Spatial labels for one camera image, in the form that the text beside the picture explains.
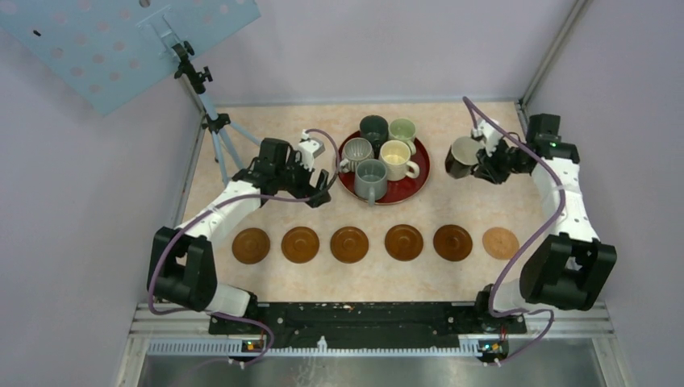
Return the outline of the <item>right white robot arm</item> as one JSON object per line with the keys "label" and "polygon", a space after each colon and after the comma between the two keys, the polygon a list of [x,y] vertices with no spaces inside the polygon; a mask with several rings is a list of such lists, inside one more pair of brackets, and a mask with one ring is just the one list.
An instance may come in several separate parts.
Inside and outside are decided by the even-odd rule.
{"label": "right white robot arm", "polygon": [[473,310],[475,326],[494,332],[506,314],[589,310],[617,261],[615,247],[602,243],[590,224],[579,186],[580,157],[559,134],[560,116],[535,114],[524,140],[479,118],[471,131],[478,141],[474,177],[502,184],[512,174],[531,176],[547,221],[530,238],[540,244],[518,278],[499,277],[490,300]]}

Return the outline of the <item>black cup white inside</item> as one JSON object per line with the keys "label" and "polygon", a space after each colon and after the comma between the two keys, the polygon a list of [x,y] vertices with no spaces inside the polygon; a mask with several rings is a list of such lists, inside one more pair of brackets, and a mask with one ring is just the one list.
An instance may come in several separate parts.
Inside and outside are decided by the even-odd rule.
{"label": "black cup white inside", "polygon": [[445,158],[444,167],[447,174],[454,179],[471,175],[478,165],[478,152],[481,149],[483,144],[471,137],[457,138]]}

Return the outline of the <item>striped white grey cup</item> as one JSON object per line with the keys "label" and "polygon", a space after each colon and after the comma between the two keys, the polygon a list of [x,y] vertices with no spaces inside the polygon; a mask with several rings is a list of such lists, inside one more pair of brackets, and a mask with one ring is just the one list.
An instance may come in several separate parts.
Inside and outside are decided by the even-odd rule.
{"label": "striped white grey cup", "polygon": [[361,162],[374,158],[373,146],[367,139],[352,138],[343,146],[340,158],[339,171],[341,173],[354,173]]}

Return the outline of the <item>light woven coaster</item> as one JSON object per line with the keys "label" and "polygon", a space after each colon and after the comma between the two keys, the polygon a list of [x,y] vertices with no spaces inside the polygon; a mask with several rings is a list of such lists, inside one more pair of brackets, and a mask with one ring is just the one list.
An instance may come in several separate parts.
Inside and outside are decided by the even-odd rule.
{"label": "light woven coaster", "polygon": [[497,260],[510,260],[520,248],[515,234],[503,227],[492,227],[482,236],[482,244],[487,254]]}

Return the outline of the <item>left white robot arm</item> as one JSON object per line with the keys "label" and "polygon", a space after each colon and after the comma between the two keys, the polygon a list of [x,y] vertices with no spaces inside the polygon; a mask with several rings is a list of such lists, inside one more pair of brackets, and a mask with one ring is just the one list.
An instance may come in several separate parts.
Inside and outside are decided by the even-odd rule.
{"label": "left white robot arm", "polygon": [[316,208],[330,202],[329,173],[321,170],[311,183],[315,159],[325,151],[320,139],[304,131],[291,145],[282,139],[266,138],[259,153],[237,172],[222,193],[191,220],[154,235],[148,273],[148,301],[160,298],[179,310],[227,314],[228,323],[239,333],[249,333],[258,324],[258,311],[250,306],[251,294],[219,283],[214,247],[249,214],[269,200],[304,202]]}

